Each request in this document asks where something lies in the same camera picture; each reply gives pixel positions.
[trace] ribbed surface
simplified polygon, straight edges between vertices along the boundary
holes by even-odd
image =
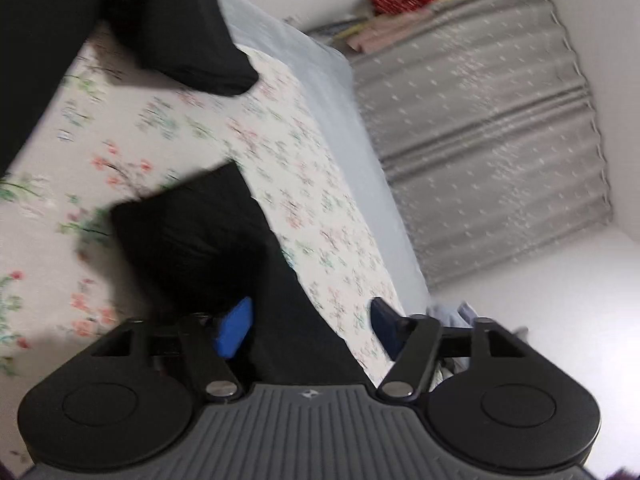
[[[606,165],[548,0],[454,0],[354,63],[367,129],[431,286],[609,221]]]
[[[258,385],[246,399],[208,406],[174,449],[112,474],[37,466],[24,480],[504,480],[439,449],[414,412],[363,386]],[[593,480],[579,468],[545,480]]]

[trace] white logo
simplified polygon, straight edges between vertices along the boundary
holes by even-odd
[[[300,395],[302,395],[303,397],[312,400],[315,399],[317,396],[322,395],[320,392],[318,392],[317,390],[305,390],[304,392],[300,393]]]

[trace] light blue cloth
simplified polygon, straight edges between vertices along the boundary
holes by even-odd
[[[338,51],[316,43],[247,0],[220,0],[231,35],[285,63],[306,92],[306,102],[373,234],[407,314],[431,303],[396,203],[371,147],[353,95],[351,67]]]

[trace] silver screw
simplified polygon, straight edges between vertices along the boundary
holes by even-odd
[[[390,383],[382,385],[382,391],[389,397],[399,399],[410,396],[414,392],[414,389],[410,384],[403,383],[402,381],[391,381]]]
[[[231,397],[238,391],[238,385],[231,381],[213,381],[207,384],[205,391],[214,397]]]

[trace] curtain fold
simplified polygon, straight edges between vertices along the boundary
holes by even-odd
[[[610,220],[590,89],[548,0],[448,2],[353,68],[429,285]]]

